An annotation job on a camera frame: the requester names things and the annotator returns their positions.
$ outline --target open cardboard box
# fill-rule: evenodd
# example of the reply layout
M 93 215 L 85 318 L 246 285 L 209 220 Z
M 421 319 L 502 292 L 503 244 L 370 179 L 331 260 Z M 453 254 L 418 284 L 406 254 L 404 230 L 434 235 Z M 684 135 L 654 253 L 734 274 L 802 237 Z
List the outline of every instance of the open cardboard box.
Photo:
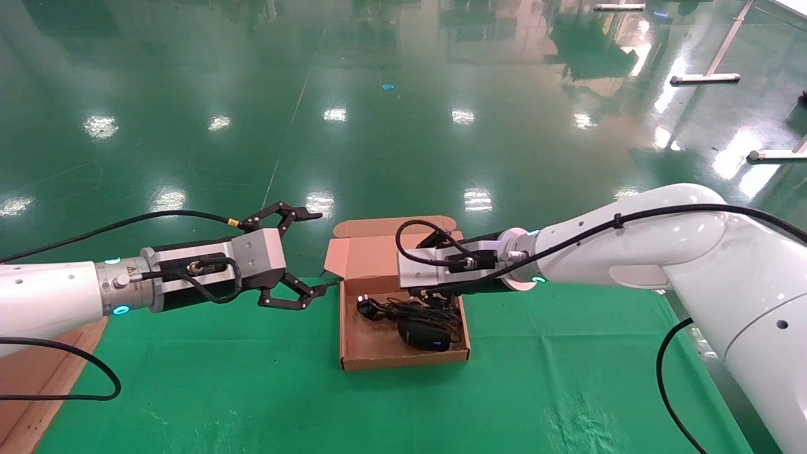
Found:
M 92 353 L 107 318 L 54 340 Z M 86 361 L 65 351 L 29 347 L 0 358 L 0 389 L 16 394 L 67 394 Z M 32 454 L 62 401 L 0 401 L 0 454 Z
M 398 250 L 395 231 L 411 219 L 423 219 L 451 231 L 457 222 L 446 216 L 392 217 L 345 221 L 333 229 L 335 237 L 328 244 L 325 269 L 345 278 L 339 284 L 339 354 L 342 369 L 358 371 L 378 368 L 400 368 L 427 364 L 465 362 L 470 356 L 470 340 L 465 322 L 465 308 L 458 298 L 462 318 L 462 341 L 451 344 L 448 351 L 422 351 L 404 343 L 395 323 L 372 322 L 356 310 L 358 296 L 367 294 L 386 302 L 392 296 L 406 300 L 409 295 L 398 285 Z M 405 248 L 413 248 L 426 238 L 431 229 L 412 225 L 401 236 Z

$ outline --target green table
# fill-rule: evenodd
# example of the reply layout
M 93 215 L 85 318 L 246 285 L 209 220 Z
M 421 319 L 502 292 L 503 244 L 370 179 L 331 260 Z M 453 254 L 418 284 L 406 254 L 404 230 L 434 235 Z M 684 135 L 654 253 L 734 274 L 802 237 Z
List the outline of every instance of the green table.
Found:
M 467 364 L 352 373 L 339 369 L 335 289 L 299 313 L 256 297 L 112 320 L 96 352 L 123 392 L 65 403 L 38 453 L 694 452 L 659 399 L 654 358 L 675 318 L 652 292 L 468 296 Z M 668 355 L 695 437 L 751 452 L 685 335 Z M 88 367 L 76 390 L 105 380 Z

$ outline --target box flap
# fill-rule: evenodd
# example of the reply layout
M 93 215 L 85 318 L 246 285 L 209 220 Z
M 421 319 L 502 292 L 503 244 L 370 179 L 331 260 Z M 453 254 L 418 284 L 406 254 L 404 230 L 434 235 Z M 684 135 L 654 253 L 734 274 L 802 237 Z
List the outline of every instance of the box flap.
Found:
M 412 219 L 429 221 L 452 231 L 455 238 L 462 238 L 461 233 L 454 231 L 457 222 L 447 216 L 345 221 L 333 229 L 336 238 L 328 244 L 325 270 L 345 279 L 398 275 L 398 249 L 392 237 L 401 224 Z M 401 244 L 413 248 L 431 232 L 425 225 L 413 225 L 401 236 Z
M 333 236 L 336 238 L 359 238 L 394 235 L 401 224 L 412 219 L 429 221 L 432 224 L 439 225 L 445 230 L 454 230 L 457 228 L 457 222 L 448 216 L 385 217 L 340 222 L 333 228 Z M 431 232 L 432 230 L 425 225 L 412 225 L 406 229 L 407 234 Z
M 328 242 L 328 253 L 325 255 L 325 270 L 339 277 L 346 277 L 348 270 L 349 238 L 333 238 Z

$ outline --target white robotic arm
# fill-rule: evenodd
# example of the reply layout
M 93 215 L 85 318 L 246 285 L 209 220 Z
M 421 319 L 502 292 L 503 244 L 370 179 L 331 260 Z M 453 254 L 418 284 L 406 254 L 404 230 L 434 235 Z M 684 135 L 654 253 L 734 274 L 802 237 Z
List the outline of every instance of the white robotic arm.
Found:
M 273 214 L 281 216 L 278 227 L 262 228 L 260 221 Z M 281 238 L 292 222 L 319 217 L 278 203 L 244 221 L 229 220 L 245 232 L 236 237 L 146 247 L 137 257 L 100 263 L 0 265 L 0 338 L 50 339 L 106 315 L 224 303 L 246 289 L 261 290 L 260 306 L 306 309 L 328 285 L 309 287 L 287 272 Z M 299 298 L 272 297 L 278 284 Z M 22 348 L 0 343 L 0 357 Z
M 619 200 L 540 231 L 509 229 L 461 242 L 487 251 L 495 265 L 470 270 L 417 263 L 399 253 L 402 288 L 413 293 L 487 291 L 486 275 L 629 213 L 687 204 L 724 204 L 692 184 L 661 187 Z M 406 251 L 420 259 L 462 257 L 442 245 Z M 554 254 L 527 263 L 494 284 L 529 290 L 552 280 L 633 288 L 675 289 L 709 344 L 747 394 L 784 452 L 807 447 L 807 247 L 748 216 L 682 212 L 604 229 Z

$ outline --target metal table leg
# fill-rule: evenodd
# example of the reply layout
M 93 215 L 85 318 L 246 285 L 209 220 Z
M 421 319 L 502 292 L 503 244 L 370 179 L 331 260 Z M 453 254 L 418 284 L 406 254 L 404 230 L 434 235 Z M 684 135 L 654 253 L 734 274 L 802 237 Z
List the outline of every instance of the metal table leg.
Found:
M 746 14 L 748 14 L 748 10 L 751 9 L 751 5 L 753 4 L 754 0 L 746 0 L 745 4 L 742 5 L 740 14 L 734 19 L 734 24 L 732 24 L 729 33 L 725 36 L 723 44 L 720 45 L 720 48 L 717 50 L 717 54 L 715 54 L 714 58 L 712 59 L 712 63 L 709 64 L 709 68 L 706 70 L 705 74 L 673 76 L 673 78 L 670 79 L 670 83 L 673 85 L 679 85 L 704 82 L 740 82 L 740 75 L 737 73 L 715 74 L 715 71 L 717 70 L 717 66 L 720 65 L 720 60 L 723 59 L 725 51 L 729 50 L 731 41 L 733 41 L 734 37 L 737 35 L 737 31 L 740 29 L 742 21 L 745 20 Z
M 597 3 L 594 11 L 644 11 L 644 3 L 626 3 L 626 0 L 619 0 L 618 3 Z
M 761 149 L 748 154 L 751 161 L 766 159 L 807 159 L 807 136 L 804 136 L 794 149 Z

